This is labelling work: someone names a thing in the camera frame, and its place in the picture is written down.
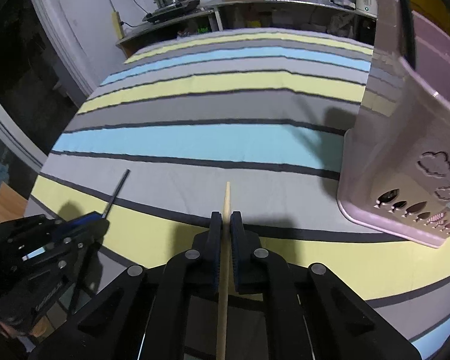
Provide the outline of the person's left hand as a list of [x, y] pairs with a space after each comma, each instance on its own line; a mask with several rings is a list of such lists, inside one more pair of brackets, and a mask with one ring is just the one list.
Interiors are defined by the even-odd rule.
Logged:
[[7, 325], [4, 322], [0, 321], [0, 334], [5, 338], [15, 339], [18, 337], [28, 336], [27, 332], [18, 331], [14, 327]]

